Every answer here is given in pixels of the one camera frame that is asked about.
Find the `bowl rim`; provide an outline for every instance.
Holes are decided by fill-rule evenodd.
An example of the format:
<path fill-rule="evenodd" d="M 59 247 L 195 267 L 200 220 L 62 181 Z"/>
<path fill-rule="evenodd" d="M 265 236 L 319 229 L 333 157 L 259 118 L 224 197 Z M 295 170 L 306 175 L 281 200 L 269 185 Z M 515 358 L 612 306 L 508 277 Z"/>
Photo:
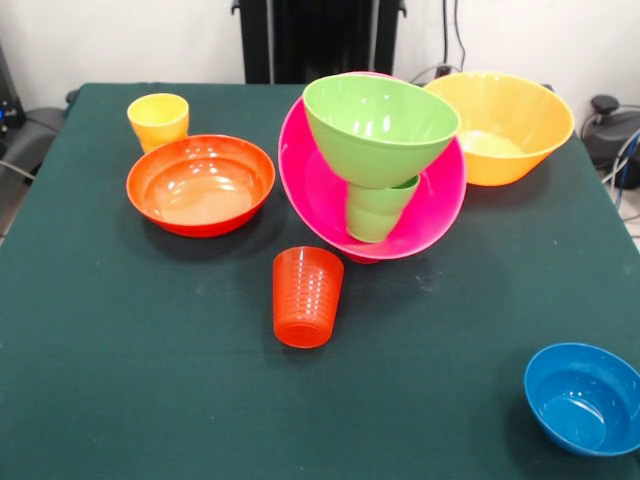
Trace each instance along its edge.
<path fill-rule="evenodd" d="M 176 144 L 176 143 L 180 143 L 180 142 L 185 142 L 185 141 L 189 141 L 189 140 L 193 140 L 193 139 L 202 139 L 202 138 L 206 138 L 206 139 L 230 139 L 233 140 L 235 142 L 241 143 L 241 144 L 245 144 L 245 145 L 250 145 L 252 148 L 257 149 L 257 151 L 260 153 L 259 157 L 265 161 L 265 164 L 268 165 L 268 170 L 269 170 L 269 178 L 268 178 L 268 183 L 266 185 L 265 188 L 265 192 L 264 194 L 260 197 L 260 199 L 256 200 L 255 202 L 252 202 L 252 204 L 246 209 L 244 210 L 242 213 L 238 213 L 237 215 L 227 218 L 225 220 L 221 220 L 219 222 L 213 222 L 213 223 L 176 223 L 176 222 L 168 222 L 167 220 L 151 213 L 151 212 L 147 212 L 145 210 L 142 209 L 141 206 L 139 206 L 136 202 L 133 201 L 133 198 L 131 197 L 131 190 L 132 190 L 132 186 L 131 186 L 131 178 L 133 176 L 133 172 L 134 170 L 136 170 L 136 168 L 139 168 L 139 165 L 142 163 L 143 160 L 145 160 L 148 156 L 160 151 L 163 148 L 169 148 L 170 146 Z M 129 202 L 134 206 L 134 208 L 136 210 L 138 210 L 142 215 L 144 215 L 145 217 L 156 221 L 156 222 L 160 222 L 160 223 L 164 223 L 167 225 L 175 225 L 175 226 L 180 226 L 180 227 L 205 227 L 205 226 L 209 226 L 209 225 L 220 225 L 220 224 L 224 224 L 226 222 L 232 221 L 236 218 L 239 218 L 243 215 L 246 215 L 247 213 L 249 213 L 250 211 L 252 211 L 253 209 L 255 209 L 256 207 L 259 207 L 260 205 L 262 205 L 262 203 L 267 199 L 267 197 L 269 196 L 269 194 L 271 193 L 271 191 L 273 190 L 273 187 L 275 185 L 276 182 L 276 168 L 275 165 L 273 164 L 273 161 L 271 160 L 271 157 L 262 149 L 260 148 L 258 145 L 256 145 L 255 143 L 249 142 L 248 140 L 245 140 L 243 138 L 239 138 L 239 137 L 234 137 L 232 135 L 221 135 L 221 134 L 199 134 L 199 135 L 189 135 L 185 138 L 181 138 L 180 140 L 176 140 L 175 142 L 170 142 L 170 143 L 165 143 L 164 145 L 160 145 L 157 148 L 154 148 L 153 150 L 145 153 L 144 155 L 142 155 L 140 158 L 138 158 L 138 160 L 136 160 L 136 162 L 133 164 L 133 166 L 129 169 L 129 173 L 127 175 L 127 181 L 126 181 L 126 190 L 127 190 L 127 197 L 129 198 Z"/>
<path fill-rule="evenodd" d="M 353 133 L 347 132 L 341 128 L 338 128 L 330 123 L 325 122 L 324 120 L 322 120 L 322 118 L 320 118 L 320 116 L 318 114 L 316 114 L 316 112 L 310 108 L 308 106 L 307 103 L 307 94 L 309 93 L 309 90 L 313 87 L 315 87 L 316 85 L 318 85 L 319 83 L 323 83 L 323 82 L 328 82 L 331 81 L 331 79 L 333 79 L 334 77 L 364 77 L 367 79 L 373 79 L 374 82 L 378 82 L 378 83 L 397 83 L 400 85 L 406 85 L 409 88 L 412 89 L 416 89 L 416 90 L 421 90 L 423 92 L 428 93 L 432 99 L 436 100 L 438 103 L 443 104 L 444 106 L 446 106 L 451 113 L 453 114 L 455 121 L 456 121 L 456 125 L 455 128 L 451 131 L 450 134 L 444 135 L 440 138 L 434 139 L 434 140 L 429 140 L 427 142 L 395 142 L 395 141 L 390 141 L 390 140 L 379 140 L 379 139 L 372 139 L 372 138 L 368 138 L 368 137 L 361 137 L 359 135 L 355 135 Z M 438 144 L 440 142 L 445 142 L 447 140 L 451 140 L 453 137 L 456 136 L 456 134 L 458 133 L 458 131 L 460 130 L 460 125 L 462 124 L 462 120 L 460 119 L 460 115 L 458 114 L 458 111 L 453 108 L 451 106 L 451 104 L 449 102 L 447 102 L 444 98 L 439 97 L 438 95 L 429 92 L 421 87 L 418 87 L 417 85 L 413 85 L 412 83 L 409 82 L 405 82 L 404 80 L 397 78 L 397 77 L 393 77 L 390 75 L 370 75 L 368 72 L 361 72 L 361 71 L 357 71 L 357 72 L 346 72 L 346 73 L 339 73 L 336 75 L 327 75 L 326 77 L 321 77 L 318 78 L 316 80 L 314 80 L 313 82 L 309 83 L 308 85 L 306 85 L 304 87 L 304 90 L 302 91 L 302 102 L 304 104 L 304 109 L 305 112 L 307 113 L 307 115 L 312 115 L 315 119 L 317 119 L 319 122 L 321 122 L 323 125 L 327 126 L 330 130 L 340 134 L 343 137 L 347 137 L 347 138 L 351 138 L 351 139 L 355 139 L 364 143 L 367 143 L 369 145 L 375 145 L 377 147 L 384 147 L 384 148 L 403 148 L 403 149 L 417 149 L 417 148 L 423 148 L 423 147 L 427 147 L 430 145 L 435 145 Z"/>
<path fill-rule="evenodd" d="M 293 105 L 291 105 L 291 108 L 287 112 L 287 115 L 284 118 L 284 121 L 282 122 L 282 126 L 280 128 L 280 136 L 278 138 L 278 172 L 280 173 L 280 180 L 282 182 L 282 188 L 284 189 L 285 195 L 287 196 L 287 199 L 289 200 L 289 204 L 291 205 L 293 210 L 296 212 L 296 215 L 298 216 L 298 218 L 300 218 L 302 220 L 302 223 L 304 223 L 320 239 L 322 239 L 324 242 L 328 243 L 332 247 L 340 250 L 342 253 L 344 253 L 347 256 L 351 255 L 351 256 L 354 256 L 354 257 L 358 257 L 358 258 L 366 258 L 366 259 L 376 260 L 376 261 L 379 261 L 379 260 L 396 260 L 396 259 L 399 259 L 399 258 L 410 257 L 411 255 L 415 255 L 417 253 L 420 253 L 420 252 L 426 250 L 427 248 L 429 248 L 432 245 L 436 244 L 439 240 L 442 239 L 442 237 L 444 237 L 447 234 L 447 232 L 449 230 L 451 230 L 451 228 L 453 227 L 454 223 L 456 222 L 458 216 L 460 215 L 460 211 L 462 210 L 462 205 L 464 203 L 464 199 L 465 199 L 466 193 L 467 193 L 467 163 L 464 160 L 464 152 L 462 151 L 462 147 L 460 146 L 460 143 L 459 143 L 458 139 L 455 136 L 453 137 L 452 142 L 456 142 L 457 143 L 458 149 L 460 151 L 460 167 L 462 168 L 462 175 L 461 175 L 460 181 L 461 181 L 461 184 L 462 184 L 461 185 L 462 195 L 458 199 L 457 204 L 455 206 L 455 215 L 453 215 L 451 221 L 448 223 L 448 225 L 446 227 L 444 227 L 442 229 L 440 235 L 435 240 L 432 240 L 432 241 L 429 241 L 429 242 L 425 242 L 425 243 L 421 244 L 418 247 L 415 247 L 415 248 L 412 248 L 411 250 L 408 250 L 405 253 L 393 253 L 393 254 L 384 255 L 384 254 L 360 252 L 360 251 L 354 250 L 352 248 L 349 248 L 347 246 L 340 245 L 337 242 L 333 242 L 333 241 L 329 240 L 328 238 L 326 238 L 325 235 L 320 233 L 318 228 L 316 228 L 314 225 L 311 224 L 311 222 L 309 222 L 305 217 L 303 217 L 302 215 L 300 215 L 298 213 L 298 209 L 293 205 L 293 202 L 291 201 L 291 190 L 289 190 L 289 185 L 287 184 L 287 182 L 285 180 L 285 176 L 283 175 L 283 171 L 282 171 L 283 170 L 283 168 L 282 168 L 282 152 L 283 152 L 285 127 L 289 123 L 289 121 L 291 119 L 291 116 L 296 111 L 296 108 L 300 108 L 300 107 L 302 107 L 304 109 L 304 102 L 303 102 L 302 96 L 298 97 L 293 102 Z M 419 175 L 422 175 L 428 168 L 429 167 L 427 167 L 426 169 L 422 170 Z"/>
<path fill-rule="evenodd" d="M 135 106 L 135 104 L 138 102 L 148 100 L 149 98 L 152 98 L 152 97 L 174 98 L 178 100 L 179 103 L 182 104 L 182 106 L 184 107 L 184 112 L 182 112 L 182 114 L 179 117 L 176 117 L 173 120 L 169 120 L 168 122 L 164 122 L 164 123 L 146 123 L 146 122 L 140 122 L 137 119 L 133 118 L 131 111 L 133 110 L 133 107 Z M 187 102 L 187 100 L 184 97 L 181 97 L 180 95 L 177 95 L 175 93 L 170 93 L 170 92 L 156 92 L 156 93 L 149 93 L 147 95 L 143 95 L 141 97 L 136 98 L 127 107 L 127 118 L 129 119 L 129 121 L 132 124 L 140 125 L 141 127 L 155 127 L 155 128 L 168 127 L 169 125 L 174 125 L 176 123 L 181 122 L 188 115 L 189 115 L 189 102 Z"/>
<path fill-rule="evenodd" d="M 492 160 L 499 160 L 499 161 L 513 161 L 514 159 L 529 159 L 529 158 L 535 158 L 535 157 L 540 157 L 540 156 L 544 156 L 544 158 L 546 158 L 546 156 L 550 155 L 551 153 L 553 153 L 554 151 L 556 151 L 558 148 L 562 147 L 565 143 L 567 143 L 569 141 L 569 139 L 573 136 L 573 134 L 575 133 L 575 129 L 576 129 L 576 119 L 575 116 L 573 115 L 573 112 L 571 111 L 571 107 L 569 107 L 569 104 L 560 96 L 558 95 L 555 91 L 545 87 L 544 85 L 538 83 L 538 82 L 534 82 L 533 80 L 529 80 L 528 78 L 525 77 L 521 77 L 519 75 L 514 75 L 511 73 L 502 73 L 502 72 L 496 72 L 496 71 L 469 71 L 469 72 L 454 72 L 451 73 L 450 75 L 445 75 L 444 77 L 440 77 L 440 78 L 435 78 L 433 80 L 431 80 L 429 83 L 427 83 L 425 86 L 423 87 L 419 87 L 422 88 L 424 90 L 430 91 L 429 90 L 429 85 L 433 85 L 433 84 L 440 84 L 440 83 L 445 83 L 448 80 L 448 77 L 483 77 L 483 76 L 487 76 L 487 75 L 492 75 L 494 77 L 503 77 L 503 78 L 510 78 L 519 82 L 523 82 L 526 83 L 530 86 L 532 86 L 533 88 L 537 89 L 537 90 L 542 90 L 546 93 L 551 94 L 551 96 L 553 98 L 555 98 L 555 100 L 558 101 L 558 103 L 564 108 L 564 110 L 569 114 L 569 119 L 571 120 L 571 128 L 568 129 L 568 133 L 562 137 L 562 140 L 559 142 L 556 142 L 554 145 L 552 145 L 551 147 L 548 148 L 544 148 L 542 150 L 536 150 L 535 152 L 530 152 L 530 153 L 525 153 L 522 155 L 511 155 L 508 157 L 496 157 L 493 155 L 480 155 L 477 153 L 473 153 L 473 152 L 465 152 L 466 153 L 470 153 L 472 155 L 476 155 L 479 158 L 490 158 Z"/>
<path fill-rule="evenodd" d="M 615 361 L 617 361 L 621 365 L 623 365 L 626 368 L 628 368 L 629 370 L 631 370 L 631 372 L 633 372 L 636 375 L 636 377 L 638 377 L 638 380 L 640 380 L 640 373 L 638 373 L 638 371 L 631 364 L 626 362 L 624 359 L 622 359 L 618 355 L 616 355 L 614 353 L 611 353 L 608 350 L 605 350 L 604 348 L 598 347 L 596 345 L 591 345 L 591 344 L 588 344 L 588 343 L 581 343 L 581 342 L 560 342 L 560 343 L 553 343 L 551 345 L 547 345 L 546 347 L 538 350 L 533 355 L 533 357 L 531 357 L 531 359 L 527 363 L 527 367 L 525 368 L 525 371 L 524 371 L 524 382 L 523 383 L 524 383 L 525 396 L 527 397 L 527 403 L 529 404 L 529 408 L 531 409 L 531 411 L 535 415 L 535 417 L 538 420 L 538 422 L 541 425 L 543 425 L 548 431 L 550 431 L 556 438 L 562 440 L 567 445 L 570 445 L 572 449 L 574 449 L 577 452 L 580 452 L 583 455 L 588 455 L 588 456 L 593 456 L 593 457 L 615 457 L 615 456 L 618 456 L 618 455 L 624 455 L 624 454 L 633 452 L 633 451 L 637 450 L 638 448 L 640 448 L 640 439 L 638 439 L 632 447 L 629 447 L 629 448 L 626 448 L 626 449 L 623 449 L 623 450 L 616 450 L 616 451 L 592 450 L 592 449 L 589 449 L 589 448 L 581 447 L 579 445 L 576 445 L 572 441 L 567 440 L 562 435 L 557 433 L 544 420 L 544 417 L 542 417 L 538 413 L 538 411 L 536 410 L 536 408 L 535 408 L 535 406 L 533 404 L 533 401 L 531 399 L 531 394 L 529 393 L 528 378 L 529 378 L 529 371 L 531 369 L 531 366 L 538 359 L 538 357 L 540 357 L 540 355 L 544 354 L 548 350 L 554 350 L 556 348 L 569 347 L 569 346 L 571 346 L 571 347 L 581 347 L 581 348 L 585 348 L 585 349 L 588 349 L 588 350 L 596 350 L 596 351 L 598 351 L 598 352 L 600 352 L 600 353 L 602 353 L 602 354 L 604 354 L 604 355 L 606 355 L 608 357 L 611 357 L 612 359 L 614 359 Z"/>

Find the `white wall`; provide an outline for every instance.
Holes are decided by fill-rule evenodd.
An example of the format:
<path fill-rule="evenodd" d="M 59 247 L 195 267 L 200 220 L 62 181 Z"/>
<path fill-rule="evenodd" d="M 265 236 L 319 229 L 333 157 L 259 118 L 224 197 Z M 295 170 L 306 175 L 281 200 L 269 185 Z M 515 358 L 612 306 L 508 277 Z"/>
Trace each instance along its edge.
<path fill-rule="evenodd" d="M 453 0 L 449 0 L 453 20 Z M 395 74 L 410 79 L 442 61 L 439 0 L 407 0 Z M 459 0 L 466 70 L 514 73 L 550 83 L 578 120 L 598 93 L 640 104 L 640 0 Z M 458 60 L 453 28 L 449 61 Z"/>
<path fill-rule="evenodd" d="M 639 0 L 459 1 L 467 69 L 551 83 L 579 118 L 596 93 L 640 104 Z M 440 0 L 407 4 L 395 73 L 408 80 L 441 61 L 442 20 Z M 240 22 L 229 5 L 0 0 L 0 41 L 28 107 L 63 105 L 66 92 L 87 81 L 242 83 Z M 449 44 L 457 60 L 452 28 Z"/>
<path fill-rule="evenodd" d="M 244 82 L 230 0 L 0 0 L 0 42 L 26 107 L 85 82 Z"/>

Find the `plastic cup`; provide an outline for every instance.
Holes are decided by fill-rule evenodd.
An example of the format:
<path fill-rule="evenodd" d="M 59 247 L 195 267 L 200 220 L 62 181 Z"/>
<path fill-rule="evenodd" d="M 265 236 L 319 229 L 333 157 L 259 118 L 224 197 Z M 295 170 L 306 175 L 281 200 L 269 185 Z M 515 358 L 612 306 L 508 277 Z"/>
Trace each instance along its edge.
<path fill-rule="evenodd" d="M 144 153 L 188 135 L 189 104 L 172 93 L 138 98 L 129 105 L 127 117 Z"/>
<path fill-rule="evenodd" d="M 367 188 L 349 184 L 347 190 L 347 231 L 367 243 L 384 241 L 400 221 L 402 212 L 420 184 L 416 175 L 390 188 Z"/>
<path fill-rule="evenodd" d="M 296 348 L 315 348 L 331 338 L 344 265 L 333 253 L 294 247 L 273 261 L 273 329 Z"/>

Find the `orange cup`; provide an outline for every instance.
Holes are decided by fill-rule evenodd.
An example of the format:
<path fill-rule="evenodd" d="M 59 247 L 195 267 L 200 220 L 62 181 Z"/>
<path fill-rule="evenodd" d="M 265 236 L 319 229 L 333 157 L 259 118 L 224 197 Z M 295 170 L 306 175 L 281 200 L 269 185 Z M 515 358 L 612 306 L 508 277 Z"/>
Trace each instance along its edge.
<path fill-rule="evenodd" d="M 273 330 L 282 343 L 315 348 L 331 338 L 344 265 L 322 248 L 294 247 L 273 261 Z"/>

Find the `orange bowl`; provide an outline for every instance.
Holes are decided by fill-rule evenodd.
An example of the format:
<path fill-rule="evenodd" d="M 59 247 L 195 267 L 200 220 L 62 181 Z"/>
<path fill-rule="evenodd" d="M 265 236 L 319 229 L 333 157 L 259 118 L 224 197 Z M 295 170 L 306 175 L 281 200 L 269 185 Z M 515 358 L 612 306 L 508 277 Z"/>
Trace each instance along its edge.
<path fill-rule="evenodd" d="M 506 185 L 533 170 L 573 134 L 573 114 L 551 90 L 525 78 L 465 72 L 425 87 L 460 115 L 458 139 L 474 185 Z"/>
<path fill-rule="evenodd" d="M 141 157 L 127 177 L 127 195 L 140 213 L 170 232 L 215 237 L 247 223 L 275 178 L 273 162 L 256 145 L 195 135 Z"/>

